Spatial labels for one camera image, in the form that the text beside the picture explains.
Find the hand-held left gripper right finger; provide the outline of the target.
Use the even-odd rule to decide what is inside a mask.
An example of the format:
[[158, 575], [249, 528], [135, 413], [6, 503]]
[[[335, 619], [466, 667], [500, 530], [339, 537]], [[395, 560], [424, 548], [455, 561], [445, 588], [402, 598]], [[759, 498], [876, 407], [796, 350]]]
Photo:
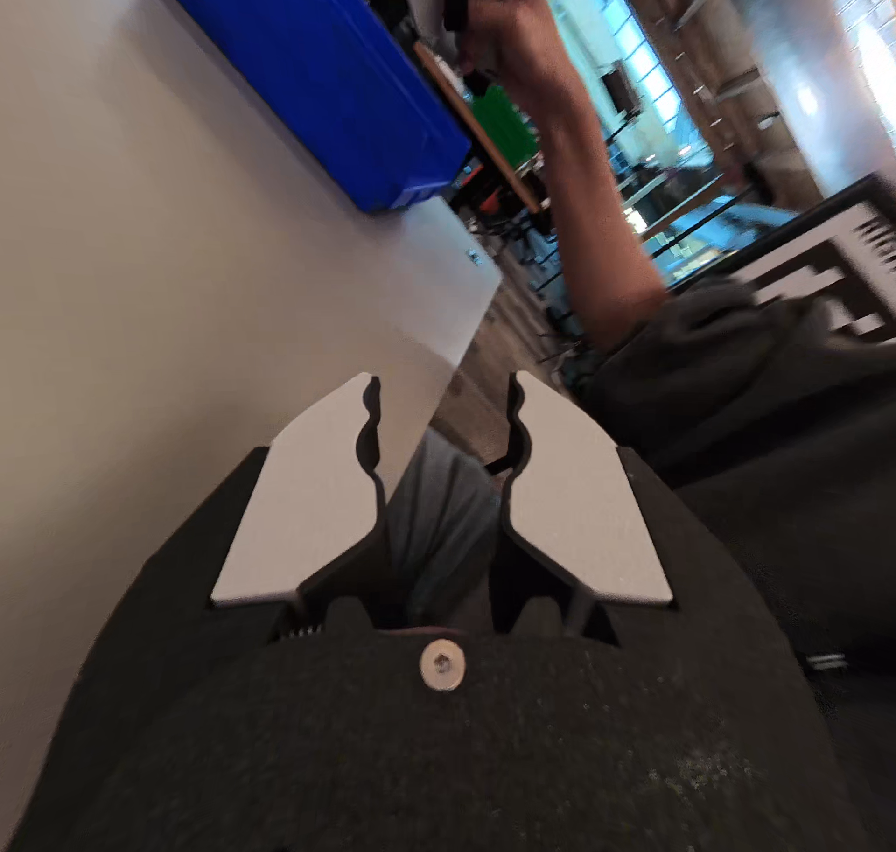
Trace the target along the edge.
[[508, 392], [508, 539], [599, 602], [665, 608], [674, 596], [612, 437], [526, 371]]

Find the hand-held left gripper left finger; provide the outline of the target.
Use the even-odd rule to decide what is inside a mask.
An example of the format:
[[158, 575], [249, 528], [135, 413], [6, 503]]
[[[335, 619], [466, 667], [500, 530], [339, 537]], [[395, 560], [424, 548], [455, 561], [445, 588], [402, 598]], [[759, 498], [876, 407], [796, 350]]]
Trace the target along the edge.
[[381, 383], [360, 373], [273, 440], [210, 593], [217, 608], [376, 590], [390, 569], [376, 473]]

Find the blue plastic bin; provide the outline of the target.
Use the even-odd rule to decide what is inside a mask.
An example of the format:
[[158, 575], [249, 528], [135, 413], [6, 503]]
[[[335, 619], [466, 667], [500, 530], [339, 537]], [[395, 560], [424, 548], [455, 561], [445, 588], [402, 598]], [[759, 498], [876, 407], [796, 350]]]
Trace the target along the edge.
[[354, 205], [438, 195], [469, 140], [365, 0], [176, 0]]

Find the person's right forearm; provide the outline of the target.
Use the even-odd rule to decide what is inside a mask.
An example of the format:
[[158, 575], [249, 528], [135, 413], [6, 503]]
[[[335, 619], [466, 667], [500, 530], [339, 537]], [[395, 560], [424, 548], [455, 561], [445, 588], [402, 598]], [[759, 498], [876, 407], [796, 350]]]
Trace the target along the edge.
[[594, 347], [607, 352], [655, 317], [666, 286], [625, 218], [599, 118], [578, 75], [538, 85], [530, 109], [570, 306]]

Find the person's right hand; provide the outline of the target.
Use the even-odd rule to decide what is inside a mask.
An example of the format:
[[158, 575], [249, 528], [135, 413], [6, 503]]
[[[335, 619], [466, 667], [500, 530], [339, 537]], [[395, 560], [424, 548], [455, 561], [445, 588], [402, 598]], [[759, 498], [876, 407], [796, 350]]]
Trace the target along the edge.
[[546, 0], [468, 0], [458, 63], [463, 75], [494, 72], [527, 109], [554, 95], [569, 69]]

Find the green box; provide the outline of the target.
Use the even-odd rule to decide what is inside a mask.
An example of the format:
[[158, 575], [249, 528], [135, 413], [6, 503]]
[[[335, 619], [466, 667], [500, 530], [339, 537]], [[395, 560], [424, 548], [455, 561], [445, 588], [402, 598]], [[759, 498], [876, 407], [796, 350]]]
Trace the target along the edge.
[[531, 124], [502, 87], [492, 84], [483, 95], [472, 94], [469, 108], [512, 168], [523, 168], [537, 156], [539, 141]]

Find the printed marker board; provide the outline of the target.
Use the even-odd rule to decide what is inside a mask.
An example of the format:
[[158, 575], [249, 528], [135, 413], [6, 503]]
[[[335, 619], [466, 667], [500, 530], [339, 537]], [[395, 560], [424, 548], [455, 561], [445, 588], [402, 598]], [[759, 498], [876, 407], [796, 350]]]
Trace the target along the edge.
[[895, 340], [894, 186], [870, 174], [731, 255], [719, 267], [757, 304], [821, 298], [834, 331]]

